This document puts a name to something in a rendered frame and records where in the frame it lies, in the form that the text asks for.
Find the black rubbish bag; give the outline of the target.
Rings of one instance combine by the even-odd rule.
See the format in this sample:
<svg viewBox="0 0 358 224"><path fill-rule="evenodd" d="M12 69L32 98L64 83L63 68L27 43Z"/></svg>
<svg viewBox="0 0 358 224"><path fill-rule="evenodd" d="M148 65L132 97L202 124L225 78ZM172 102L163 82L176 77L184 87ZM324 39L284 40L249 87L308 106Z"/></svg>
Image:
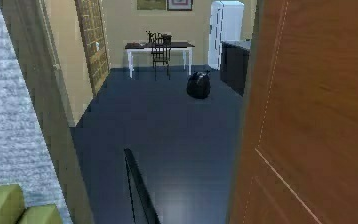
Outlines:
<svg viewBox="0 0 358 224"><path fill-rule="evenodd" d="M194 72L188 79L187 94L195 99L206 99L211 90L210 71Z"/></svg>

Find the black slatted chair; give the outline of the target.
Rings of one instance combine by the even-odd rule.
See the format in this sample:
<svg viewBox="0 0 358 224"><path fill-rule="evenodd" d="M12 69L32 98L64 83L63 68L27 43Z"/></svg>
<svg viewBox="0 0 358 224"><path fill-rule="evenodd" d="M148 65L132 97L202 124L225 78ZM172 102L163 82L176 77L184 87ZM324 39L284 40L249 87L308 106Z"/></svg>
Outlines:
<svg viewBox="0 0 358 224"><path fill-rule="evenodd" d="M171 57L171 44L165 45L163 43L162 35L164 33L147 31L148 43L151 48L152 64L154 68L154 78L157 78L157 64L161 63L166 66L166 75L171 79L169 72L170 57Z"/></svg>

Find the white table with dark top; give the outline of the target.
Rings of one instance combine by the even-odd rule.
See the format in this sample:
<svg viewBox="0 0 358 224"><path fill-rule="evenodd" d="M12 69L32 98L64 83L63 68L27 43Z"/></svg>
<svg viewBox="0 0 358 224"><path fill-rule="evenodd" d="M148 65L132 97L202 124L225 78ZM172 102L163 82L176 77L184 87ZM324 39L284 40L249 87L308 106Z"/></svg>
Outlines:
<svg viewBox="0 0 358 224"><path fill-rule="evenodd" d="M133 77L134 72L134 62L133 62L133 54L137 52L155 52L156 50L162 50L164 48L163 44L156 43L139 43L132 42L127 43L125 45L125 51L127 54L128 60L128 69L129 69L129 77ZM188 70L188 74L192 74L192 65L193 65L193 48L194 45L189 42L178 42L173 41L168 45L168 48L171 51L180 51L183 55L183 67Z"/></svg>

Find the dark kitchen counter cabinet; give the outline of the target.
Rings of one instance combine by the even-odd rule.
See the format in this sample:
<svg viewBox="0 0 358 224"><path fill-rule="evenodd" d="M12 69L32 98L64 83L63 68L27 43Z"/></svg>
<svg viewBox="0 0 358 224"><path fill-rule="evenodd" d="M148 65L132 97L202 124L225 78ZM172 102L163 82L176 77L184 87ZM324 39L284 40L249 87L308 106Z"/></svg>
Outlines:
<svg viewBox="0 0 358 224"><path fill-rule="evenodd" d="M244 94L250 47L250 41L222 43L220 79L239 95Z"/></svg>

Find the black slanted bar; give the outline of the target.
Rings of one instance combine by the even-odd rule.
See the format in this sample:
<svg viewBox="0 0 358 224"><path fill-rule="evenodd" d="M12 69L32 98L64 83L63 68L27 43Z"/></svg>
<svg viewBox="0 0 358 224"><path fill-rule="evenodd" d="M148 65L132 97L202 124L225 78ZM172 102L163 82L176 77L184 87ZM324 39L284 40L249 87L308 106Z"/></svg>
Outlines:
<svg viewBox="0 0 358 224"><path fill-rule="evenodd" d="M161 224L132 150L124 155L133 223Z"/></svg>

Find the white fridge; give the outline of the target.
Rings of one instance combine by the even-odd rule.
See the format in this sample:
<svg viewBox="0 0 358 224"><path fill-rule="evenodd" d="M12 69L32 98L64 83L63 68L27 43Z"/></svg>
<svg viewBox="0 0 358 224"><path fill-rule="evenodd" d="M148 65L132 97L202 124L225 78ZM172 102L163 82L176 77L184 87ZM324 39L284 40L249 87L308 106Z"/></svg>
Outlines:
<svg viewBox="0 0 358 224"><path fill-rule="evenodd" d="M213 1L211 4L208 65L219 70L223 41L241 37L244 4L240 1Z"/></svg>

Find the dark framed pink picture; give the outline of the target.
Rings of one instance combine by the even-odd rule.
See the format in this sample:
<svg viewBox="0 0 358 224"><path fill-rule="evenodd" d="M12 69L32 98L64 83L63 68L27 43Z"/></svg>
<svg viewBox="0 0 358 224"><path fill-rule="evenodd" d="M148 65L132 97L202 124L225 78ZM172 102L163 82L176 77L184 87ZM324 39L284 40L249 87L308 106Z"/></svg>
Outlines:
<svg viewBox="0 0 358 224"><path fill-rule="evenodd" d="M191 11L192 8L192 0L167 0L168 11Z"/></svg>

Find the yellow lattice room door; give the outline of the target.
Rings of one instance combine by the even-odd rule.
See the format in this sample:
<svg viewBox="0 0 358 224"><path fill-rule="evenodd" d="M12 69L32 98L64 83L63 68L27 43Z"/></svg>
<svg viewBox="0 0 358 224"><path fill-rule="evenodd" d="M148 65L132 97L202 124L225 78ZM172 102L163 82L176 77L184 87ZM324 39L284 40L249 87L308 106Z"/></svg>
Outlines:
<svg viewBox="0 0 358 224"><path fill-rule="evenodd" d="M92 93L100 91L109 74L109 60L100 0L75 0Z"/></svg>

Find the green landscape framed picture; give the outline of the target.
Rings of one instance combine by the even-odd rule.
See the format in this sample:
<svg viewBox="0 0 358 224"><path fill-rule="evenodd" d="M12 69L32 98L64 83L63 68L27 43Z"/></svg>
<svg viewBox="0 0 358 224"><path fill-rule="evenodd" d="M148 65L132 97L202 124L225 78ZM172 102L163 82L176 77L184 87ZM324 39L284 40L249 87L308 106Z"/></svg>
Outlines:
<svg viewBox="0 0 358 224"><path fill-rule="evenodd" d="M165 10L166 0L137 0L138 10Z"/></svg>

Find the brown wooden room door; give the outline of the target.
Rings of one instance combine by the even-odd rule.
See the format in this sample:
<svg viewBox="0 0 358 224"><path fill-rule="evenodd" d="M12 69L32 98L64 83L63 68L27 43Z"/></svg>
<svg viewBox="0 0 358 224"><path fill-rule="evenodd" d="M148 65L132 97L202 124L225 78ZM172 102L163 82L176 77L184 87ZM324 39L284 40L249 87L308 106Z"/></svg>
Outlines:
<svg viewBox="0 0 358 224"><path fill-rule="evenodd" d="M358 224L358 0L258 0L226 224Z"/></svg>

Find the green sofa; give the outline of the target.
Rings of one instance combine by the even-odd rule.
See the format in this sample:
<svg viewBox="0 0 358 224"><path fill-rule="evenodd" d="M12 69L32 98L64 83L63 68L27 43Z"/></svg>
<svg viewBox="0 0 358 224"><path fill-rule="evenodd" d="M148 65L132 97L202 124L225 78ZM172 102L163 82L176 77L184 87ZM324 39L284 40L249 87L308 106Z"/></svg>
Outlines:
<svg viewBox="0 0 358 224"><path fill-rule="evenodd" d="M0 224L63 224L55 204L26 207L19 184L0 185Z"/></svg>

